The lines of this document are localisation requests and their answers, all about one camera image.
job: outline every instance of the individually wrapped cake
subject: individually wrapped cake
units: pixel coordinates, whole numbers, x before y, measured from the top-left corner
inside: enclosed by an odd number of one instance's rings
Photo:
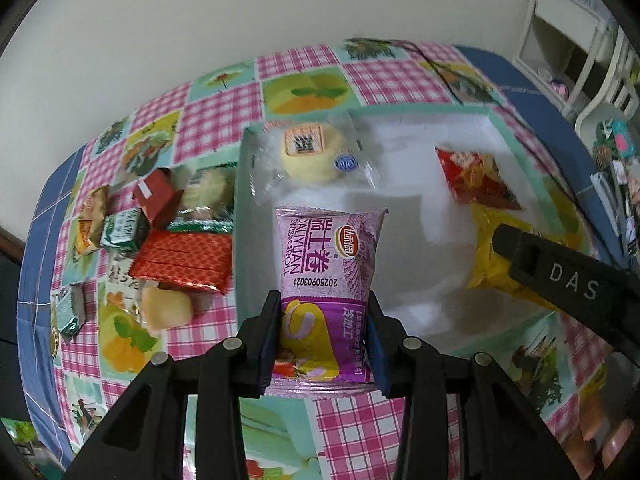
[[[322,120],[265,123],[252,169],[258,203],[289,190],[318,186],[370,186],[380,176],[346,112]]]
[[[369,379],[363,338],[385,213],[276,208],[282,326],[274,378],[336,383]]]
[[[457,202],[478,202],[488,207],[521,209],[503,182],[490,153],[451,152],[436,148],[447,185]]]
[[[171,232],[231,233],[234,228],[235,162],[201,168],[191,176],[182,194]]]

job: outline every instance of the printed fruit illustration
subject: printed fruit illustration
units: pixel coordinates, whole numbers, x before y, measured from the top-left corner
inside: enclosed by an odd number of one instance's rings
[[[327,110],[352,96],[349,83],[337,70],[290,74],[264,83],[264,103],[276,115]]]
[[[145,367],[145,355],[128,339],[114,337],[102,349],[102,355],[110,362],[111,367],[117,372],[139,373]]]
[[[324,314],[316,304],[289,302],[282,317],[280,349],[290,352],[299,376],[331,381],[340,373]]]
[[[158,339],[115,304],[100,308],[99,323],[100,353],[116,372],[138,373],[159,349]]]

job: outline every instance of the swiss roll package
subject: swiss roll package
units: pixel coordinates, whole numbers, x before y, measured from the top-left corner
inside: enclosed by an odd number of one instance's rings
[[[282,325],[272,386],[370,381],[364,330],[385,213],[276,208]]]

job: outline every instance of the red wafer package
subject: red wafer package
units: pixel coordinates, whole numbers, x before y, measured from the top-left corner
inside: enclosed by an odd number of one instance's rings
[[[478,202],[487,207],[521,209],[498,173],[490,153],[450,152],[436,148],[449,190],[457,202]]]
[[[225,294],[232,267],[232,235],[152,232],[129,276]]]

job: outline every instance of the cake in plastic wrapper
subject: cake in plastic wrapper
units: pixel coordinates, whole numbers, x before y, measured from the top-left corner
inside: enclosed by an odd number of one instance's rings
[[[251,130],[259,149],[252,167],[257,203],[319,186],[378,187],[380,176],[346,112],[317,121],[264,123]]]
[[[238,164],[200,168],[189,179],[174,220],[166,227],[177,233],[231,233]]]

